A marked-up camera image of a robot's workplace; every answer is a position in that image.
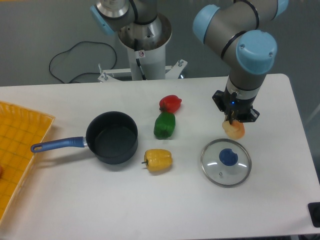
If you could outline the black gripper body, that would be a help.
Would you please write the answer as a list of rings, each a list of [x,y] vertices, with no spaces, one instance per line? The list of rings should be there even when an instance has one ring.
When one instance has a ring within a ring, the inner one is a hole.
[[[256,97],[250,99],[240,99],[239,93],[229,93],[227,89],[224,91],[217,90],[212,96],[217,108],[224,113],[226,121],[226,113],[230,111],[236,112],[236,121],[241,123],[254,123],[260,116],[260,113],[254,109],[253,102]]]

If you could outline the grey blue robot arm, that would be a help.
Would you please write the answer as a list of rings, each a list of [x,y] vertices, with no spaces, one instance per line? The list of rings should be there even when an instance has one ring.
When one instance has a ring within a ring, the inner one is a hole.
[[[236,0],[226,9],[207,5],[194,18],[194,35],[231,69],[225,89],[212,97],[226,121],[253,123],[259,117],[253,103],[278,50],[276,40],[259,26],[283,13],[288,4]],[[158,12],[155,0],[99,0],[90,11],[101,30],[117,34],[127,48],[133,80],[161,80],[168,75],[165,56],[172,26]]]

